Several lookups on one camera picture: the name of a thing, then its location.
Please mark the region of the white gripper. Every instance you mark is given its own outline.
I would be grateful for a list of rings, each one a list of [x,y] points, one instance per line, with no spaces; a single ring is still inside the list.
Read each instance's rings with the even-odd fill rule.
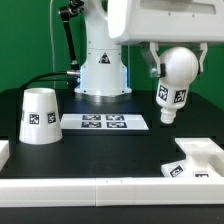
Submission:
[[[108,29],[117,44],[145,42],[142,56],[156,78],[165,76],[158,43],[200,43],[202,73],[208,45],[201,42],[224,42],[224,0],[108,0]]]

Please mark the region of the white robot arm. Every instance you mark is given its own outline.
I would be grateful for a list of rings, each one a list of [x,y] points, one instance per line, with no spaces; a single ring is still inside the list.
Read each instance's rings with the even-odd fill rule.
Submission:
[[[75,93],[95,102],[132,94],[122,47],[139,45],[158,90],[186,93],[210,43],[224,42],[224,0],[83,0],[86,59]]]

